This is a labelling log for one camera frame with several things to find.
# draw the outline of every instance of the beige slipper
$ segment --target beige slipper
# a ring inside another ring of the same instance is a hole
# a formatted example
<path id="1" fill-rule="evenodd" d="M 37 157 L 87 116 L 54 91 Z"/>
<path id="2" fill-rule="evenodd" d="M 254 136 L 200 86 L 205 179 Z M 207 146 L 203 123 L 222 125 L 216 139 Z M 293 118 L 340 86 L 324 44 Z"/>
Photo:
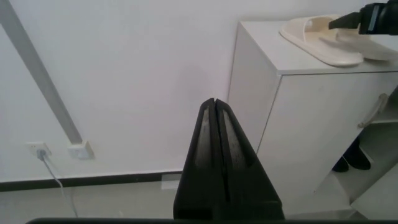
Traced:
<path id="1" fill-rule="evenodd" d="M 348 66 L 362 63 L 363 56 L 358 51 L 336 41 L 338 29 L 328 28 L 329 22 L 337 18 L 338 15 L 327 15 L 292 19 L 282 26 L 279 33 L 329 65 Z"/>

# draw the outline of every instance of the tiled floor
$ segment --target tiled floor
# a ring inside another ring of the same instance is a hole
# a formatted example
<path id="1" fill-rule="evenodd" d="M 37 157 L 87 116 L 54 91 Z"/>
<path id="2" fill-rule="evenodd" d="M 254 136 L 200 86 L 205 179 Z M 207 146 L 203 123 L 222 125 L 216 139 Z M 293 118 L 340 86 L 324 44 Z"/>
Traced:
<path id="1" fill-rule="evenodd" d="M 79 217 L 173 218 L 176 189 L 161 182 L 66 188 Z M 0 223 L 25 223 L 39 217 L 73 217 L 60 189 L 0 192 Z"/>

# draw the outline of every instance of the shelf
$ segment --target shelf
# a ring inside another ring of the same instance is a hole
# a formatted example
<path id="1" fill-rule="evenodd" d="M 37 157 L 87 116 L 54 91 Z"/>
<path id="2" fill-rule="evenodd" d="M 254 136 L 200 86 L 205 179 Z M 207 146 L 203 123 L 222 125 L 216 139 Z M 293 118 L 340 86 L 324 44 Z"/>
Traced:
<path id="1" fill-rule="evenodd" d="M 356 200 L 398 162 L 398 124 L 377 124 L 360 135 L 361 149 L 370 157 L 371 169 L 336 173 L 351 202 Z"/>
<path id="2" fill-rule="evenodd" d="M 384 111 L 376 117 L 372 124 L 398 123 L 398 103 L 390 100 Z"/>
<path id="3" fill-rule="evenodd" d="M 283 204 L 284 213 L 294 216 L 304 213 L 320 213 L 352 210 L 349 199 L 334 173 L 329 173 L 313 194 L 304 195 L 293 203 Z"/>

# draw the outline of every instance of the slipper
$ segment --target slipper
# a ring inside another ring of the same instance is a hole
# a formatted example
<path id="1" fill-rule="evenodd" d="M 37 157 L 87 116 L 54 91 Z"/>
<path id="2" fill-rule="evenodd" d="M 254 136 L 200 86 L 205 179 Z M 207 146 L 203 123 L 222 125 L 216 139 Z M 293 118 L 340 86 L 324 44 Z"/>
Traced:
<path id="1" fill-rule="evenodd" d="M 337 18 L 338 15 L 327 15 L 292 19 L 282 26 L 279 33 L 329 65 L 350 66 L 362 63 L 362 54 L 336 41 L 338 29 L 328 28 L 329 22 Z"/>
<path id="2" fill-rule="evenodd" d="M 371 40 L 370 35 L 359 35 L 357 29 L 339 29 L 336 40 L 372 60 L 397 60 L 398 52 Z"/>

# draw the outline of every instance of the electrical outlet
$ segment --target electrical outlet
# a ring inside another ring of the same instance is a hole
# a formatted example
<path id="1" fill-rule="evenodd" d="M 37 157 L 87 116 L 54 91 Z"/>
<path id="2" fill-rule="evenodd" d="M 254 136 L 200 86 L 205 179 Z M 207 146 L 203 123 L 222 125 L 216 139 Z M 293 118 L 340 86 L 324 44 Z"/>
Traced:
<path id="1" fill-rule="evenodd" d="M 46 151 L 47 156 L 51 156 L 50 149 L 47 147 L 47 145 L 44 142 L 27 142 L 26 148 L 30 151 L 30 153 L 37 157 L 37 150 L 38 149 L 44 149 Z"/>

